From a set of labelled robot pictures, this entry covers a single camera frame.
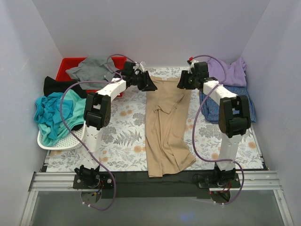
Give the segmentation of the beige polo shirt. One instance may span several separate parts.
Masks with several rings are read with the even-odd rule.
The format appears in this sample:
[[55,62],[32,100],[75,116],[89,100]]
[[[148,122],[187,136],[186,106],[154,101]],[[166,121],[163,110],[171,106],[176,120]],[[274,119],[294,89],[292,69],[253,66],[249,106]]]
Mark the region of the beige polo shirt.
[[158,89],[146,94],[145,150],[149,177],[161,178],[196,160],[184,141],[191,90],[179,89],[178,78],[151,79]]

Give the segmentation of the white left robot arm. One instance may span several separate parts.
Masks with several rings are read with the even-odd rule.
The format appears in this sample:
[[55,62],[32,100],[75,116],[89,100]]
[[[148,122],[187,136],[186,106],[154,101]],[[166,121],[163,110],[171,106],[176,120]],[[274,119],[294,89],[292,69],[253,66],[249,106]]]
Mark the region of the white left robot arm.
[[104,127],[111,120],[111,102],[130,86],[136,86],[140,91],[155,91],[158,88],[144,68],[145,62],[133,63],[126,61],[120,71],[121,78],[113,78],[103,89],[89,93],[84,111],[85,144],[96,157],[95,152],[100,148]]

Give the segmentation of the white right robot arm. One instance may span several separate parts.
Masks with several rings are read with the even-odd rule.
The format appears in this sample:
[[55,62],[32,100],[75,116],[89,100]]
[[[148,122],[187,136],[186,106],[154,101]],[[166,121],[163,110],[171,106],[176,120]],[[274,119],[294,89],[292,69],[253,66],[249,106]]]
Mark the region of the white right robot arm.
[[198,89],[219,105],[218,124],[222,133],[219,158],[214,161],[213,183],[226,186],[235,175],[235,157],[242,136],[251,126],[248,98],[229,92],[209,76],[205,62],[188,60],[189,69],[180,78],[149,77],[145,115],[145,150],[148,175],[160,178],[191,166],[198,154],[183,140],[191,92]]

